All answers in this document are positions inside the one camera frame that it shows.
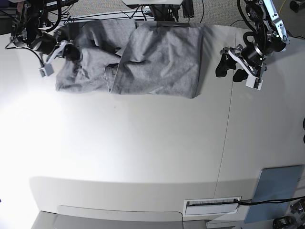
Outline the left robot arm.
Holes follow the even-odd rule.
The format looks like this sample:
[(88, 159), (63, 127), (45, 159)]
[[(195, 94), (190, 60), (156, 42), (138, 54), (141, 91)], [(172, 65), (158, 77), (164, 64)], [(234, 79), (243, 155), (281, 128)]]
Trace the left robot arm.
[(235, 83), (246, 80), (246, 86), (258, 89), (267, 70), (265, 60), (274, 52), (285, 51), (289, 38), (278, 12), (271, 0), (246, 0), (244, 14), (241, 2), (237, 7), (243, 21), (250, 29), (243, 34), (245, 46), (224, 47), (215, 75), (223, 78), (229, 70), (235, 70)]

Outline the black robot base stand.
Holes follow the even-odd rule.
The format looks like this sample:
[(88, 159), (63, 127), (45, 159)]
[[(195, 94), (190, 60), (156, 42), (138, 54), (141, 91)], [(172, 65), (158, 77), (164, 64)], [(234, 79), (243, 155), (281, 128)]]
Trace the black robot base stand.
[(155, 21), (179, 21), (180, 5), (148, 5), (149, 12), (144, 16), (153, 17)]

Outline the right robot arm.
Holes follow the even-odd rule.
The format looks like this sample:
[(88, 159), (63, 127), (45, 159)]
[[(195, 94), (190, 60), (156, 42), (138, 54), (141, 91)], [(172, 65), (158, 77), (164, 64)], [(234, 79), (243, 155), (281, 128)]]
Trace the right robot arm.
[(66, 10), (62, 8), (74, 5), (76, 0), (14, 0), (17, 4), (12, 20), (9, 49), (28, 50), (45, 66), (42, 56), (50, 55), (59, 49), (62, 41), (68, 43), (56, 54), (69, 61), (78, 61), (80, 52), (68, 38), (56, 38), (49, 33), (57, 28)]

